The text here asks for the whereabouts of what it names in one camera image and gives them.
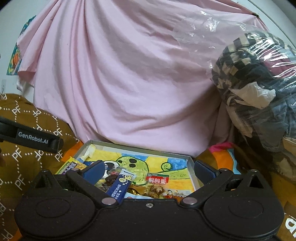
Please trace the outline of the white wall socket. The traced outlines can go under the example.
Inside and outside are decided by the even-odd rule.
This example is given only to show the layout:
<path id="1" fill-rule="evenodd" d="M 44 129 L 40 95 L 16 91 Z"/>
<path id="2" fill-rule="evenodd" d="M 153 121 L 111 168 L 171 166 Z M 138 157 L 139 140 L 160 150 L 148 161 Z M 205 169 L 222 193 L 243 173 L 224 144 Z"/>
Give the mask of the white wall socket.
<path id="1" fill-rule="evenodd" d="M 6 92 L 6 79 L 1 81 L 1 94 L 5 94 Z"/>

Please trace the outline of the colourful cartoon monkey blanket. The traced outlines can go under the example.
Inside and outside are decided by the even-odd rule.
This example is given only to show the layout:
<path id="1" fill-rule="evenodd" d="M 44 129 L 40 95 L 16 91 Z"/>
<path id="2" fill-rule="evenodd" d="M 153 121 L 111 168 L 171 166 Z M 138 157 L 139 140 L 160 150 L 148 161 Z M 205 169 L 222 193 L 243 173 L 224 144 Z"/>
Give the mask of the colourful cartoon monkey blanket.
<path id="1" fill-rule="evenodd" d="M 97 207 L 70 189 L 66 174 L 44 170 L 16 207 L 15 221 L 22 240 L 295 240 L 295 206 L 283 207 L 258 170 L 239 171 L 237 152 L 223 143 L 195 160 L 233 172 L 198 208 L 149 198 Z"/>

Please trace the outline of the wooden bed frame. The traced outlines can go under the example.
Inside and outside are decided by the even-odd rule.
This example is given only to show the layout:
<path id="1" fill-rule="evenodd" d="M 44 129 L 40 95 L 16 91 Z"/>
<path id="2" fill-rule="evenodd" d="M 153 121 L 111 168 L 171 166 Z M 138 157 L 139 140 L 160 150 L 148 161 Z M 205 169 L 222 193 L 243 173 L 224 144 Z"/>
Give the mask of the wooden bed frame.
<path id="1" fill-rule="evenodd" d="M 272 180 L 272 189 L 281 202 L 282 206 L 284 207 L 287 202 L 295 206 L 295 185 L 283 178 L 278 173 L 271 172 L 270 175 Z"/>

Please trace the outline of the pink bed sheet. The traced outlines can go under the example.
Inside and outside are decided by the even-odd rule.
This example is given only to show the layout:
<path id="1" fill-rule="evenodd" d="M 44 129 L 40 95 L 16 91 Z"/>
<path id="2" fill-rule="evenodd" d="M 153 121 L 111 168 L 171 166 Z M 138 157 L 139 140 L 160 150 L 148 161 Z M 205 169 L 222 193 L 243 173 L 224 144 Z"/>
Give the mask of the pink bed sheet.
<path id="1" fill-rule="evenodd" d="M 198 11 L 265 28 L 233 1 L 50 1 L 18 38 L 18 75 L 84 142 L 197 156 L 232 137 L 216 87 L 172 36 Z"/>

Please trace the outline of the clear bag of clothes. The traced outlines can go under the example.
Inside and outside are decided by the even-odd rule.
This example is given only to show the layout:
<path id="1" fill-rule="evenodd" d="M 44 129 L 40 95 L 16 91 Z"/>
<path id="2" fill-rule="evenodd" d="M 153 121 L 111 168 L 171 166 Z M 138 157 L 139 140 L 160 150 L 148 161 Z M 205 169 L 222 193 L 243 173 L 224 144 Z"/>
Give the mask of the clear bag of clothes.
<path id="1" fill-rule="evenodd" d="M 203 11 L 178 22 L 173 37 L 205 69 L 247 149 L 295 182 L 295 48 Z"/>

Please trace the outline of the small dark jerky packet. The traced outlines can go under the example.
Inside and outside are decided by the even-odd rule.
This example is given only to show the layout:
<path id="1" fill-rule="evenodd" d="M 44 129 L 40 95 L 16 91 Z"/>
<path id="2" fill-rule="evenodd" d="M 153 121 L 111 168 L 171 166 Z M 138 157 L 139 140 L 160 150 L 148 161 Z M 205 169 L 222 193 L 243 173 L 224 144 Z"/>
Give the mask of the small dark jerky packet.
<path id="1" fill-rule="evenodd" d="M 104 182 L 102 184 L 102 187 L 105 190 L 108 190 L 112 186 L 112 184 L 115 182 L 115 180 L 119 176 L 121 170 L 122 170 L 121 167 L 117 167 L 107 172 L 107 177 L 104 179 Z"/>

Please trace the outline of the red snack packet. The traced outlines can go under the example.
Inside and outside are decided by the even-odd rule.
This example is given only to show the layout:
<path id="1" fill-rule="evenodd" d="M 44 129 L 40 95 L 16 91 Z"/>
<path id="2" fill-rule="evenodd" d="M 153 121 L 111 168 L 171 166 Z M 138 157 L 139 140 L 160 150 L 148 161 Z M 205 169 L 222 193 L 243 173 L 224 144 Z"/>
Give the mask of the red snack packet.
<path id="1" fill-rule="evenodd" d="M 177 189 L 166 189 L 163 193 L 164 199 L 175 199 L 181 201 L 183 198 L 191 194 L 191 190 L 177 190 Z"/>

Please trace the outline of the gold foil snack packet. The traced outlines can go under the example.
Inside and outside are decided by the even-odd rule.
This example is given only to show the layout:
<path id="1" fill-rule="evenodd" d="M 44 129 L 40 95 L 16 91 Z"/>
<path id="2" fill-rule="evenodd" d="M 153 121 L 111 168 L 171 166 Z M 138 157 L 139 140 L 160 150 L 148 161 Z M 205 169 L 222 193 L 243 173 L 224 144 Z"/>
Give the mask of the gold foil snack packet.
<path id="1" fill-rule="evenodd" d="M 137 190 L 135 190 L 134 188 L 129 188 L 126 192 L 127 195 L 141 195 Z"/>

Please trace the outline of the colourful wall poster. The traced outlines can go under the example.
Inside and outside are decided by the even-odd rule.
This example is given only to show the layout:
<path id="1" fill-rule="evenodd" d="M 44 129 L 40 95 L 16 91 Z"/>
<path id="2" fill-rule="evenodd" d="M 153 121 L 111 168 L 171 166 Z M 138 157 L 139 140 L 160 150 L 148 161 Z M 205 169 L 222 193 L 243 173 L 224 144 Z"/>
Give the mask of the colourful wall poster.
<path id="1" fill-rule="evenodd" d="M 36 16 L 33 16 L 24 24 L 24 26 L 20 32 L 20 35 L 24 33 L 24 31 L 27 29 L 27 27 L 34 20 L 35 17 Z M 14 47 L 13 52 L 11 54 L 11 58 L 9 61 L 9 65 L 8 65 L 6 74 L 10 75 L 10 76 L 18 75 L 18 70 L 20 68 L 21 61 L 22 61 L 22 58 L 21 58 L 20 50 L 19 50 L 17 44 L 15 44 L 15 47 Z"/>

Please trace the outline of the grey tray with drawing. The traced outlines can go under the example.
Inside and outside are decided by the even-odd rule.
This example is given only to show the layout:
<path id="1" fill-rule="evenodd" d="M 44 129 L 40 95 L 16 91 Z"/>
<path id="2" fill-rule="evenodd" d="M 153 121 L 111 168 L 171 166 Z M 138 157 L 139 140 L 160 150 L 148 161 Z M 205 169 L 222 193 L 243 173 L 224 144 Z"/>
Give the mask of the grey tray with drawing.
<path id="1" fill-rule="evenodd" d="M 166 189 L 191 190 L 191 193 L 202 186 L 201 181 L 195 176 L 194 162 L 191 157 L 171 153 L 157 152 L 146 149 L 132 148 L 100 141 L 88 141 L 75 154 L 75 159 L 85 163 L 98 160 L 106 165 L 105 176 L 113 168 L 121 167 L 137 177 L 131 188 L 137 190 L 144 197 L 146 177 L 148 173 L 169 175 Z"/>

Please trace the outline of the yellow green snack packet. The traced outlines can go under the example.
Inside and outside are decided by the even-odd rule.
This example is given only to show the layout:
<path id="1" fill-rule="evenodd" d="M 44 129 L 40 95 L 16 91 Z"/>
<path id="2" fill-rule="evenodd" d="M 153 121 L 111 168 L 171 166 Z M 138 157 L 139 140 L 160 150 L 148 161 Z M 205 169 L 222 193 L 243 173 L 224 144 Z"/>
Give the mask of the yellow green snack packet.
<path id="1" fill-rule="evenodd" d="M 78 168 L 79 170 L 83 170 L 87 166 L 84 163 L 81 163 L 74 159 L 73 157 L 70 157 L 63 165 L 62 167 L 56 172 L 56 175 L 63 175 L 67 171 Z"/>

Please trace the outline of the brown PF patterned pillow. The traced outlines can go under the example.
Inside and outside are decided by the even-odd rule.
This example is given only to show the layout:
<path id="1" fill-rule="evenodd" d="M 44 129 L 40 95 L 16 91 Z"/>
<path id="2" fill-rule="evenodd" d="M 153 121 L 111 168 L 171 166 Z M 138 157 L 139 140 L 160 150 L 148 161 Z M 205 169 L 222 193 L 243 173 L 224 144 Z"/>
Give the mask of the brown PF patterned pillow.
<path id="1" fill-rule="evenodd" d="M 39 131 L 55 134 L 64 145 L 57 153 L 1 142 L 1 240 L 19 240 L 14 211 L 30 183 L 44 169 L 56 173 L 82 147 L 69 125 L 35 107 L 21 95 L 1 94 L 1 116 Z"/>

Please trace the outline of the quail egg packet red label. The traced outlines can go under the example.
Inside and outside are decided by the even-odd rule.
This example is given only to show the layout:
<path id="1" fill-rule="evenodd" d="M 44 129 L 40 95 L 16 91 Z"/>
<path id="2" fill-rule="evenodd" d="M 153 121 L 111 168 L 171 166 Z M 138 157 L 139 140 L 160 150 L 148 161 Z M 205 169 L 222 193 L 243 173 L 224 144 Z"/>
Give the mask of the quail egg packet red label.
<path id="1" fill-rule="evenodd" d="M 154 199 L 164 199 L 165 187 L 169 182 L 169 175 L 160 173 L 148 173 L 146 177 L 146 189 L 143 196 Z"/>

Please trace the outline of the blue white tube packet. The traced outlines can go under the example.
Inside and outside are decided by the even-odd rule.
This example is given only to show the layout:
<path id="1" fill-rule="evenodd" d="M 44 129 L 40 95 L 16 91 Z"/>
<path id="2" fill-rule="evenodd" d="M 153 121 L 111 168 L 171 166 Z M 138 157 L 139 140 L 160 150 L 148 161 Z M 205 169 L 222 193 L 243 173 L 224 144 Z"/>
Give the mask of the blue white tube packet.
<path id="1" fill-rule="evenodd" d="M 106 193 L 112 198 L 116 199 L 118 203 L 121 203 L 125 198 L 128 188 L 136 177 L 137 175 L 135 173 L 132 173 L 126 169 L 122 169 Z"/>

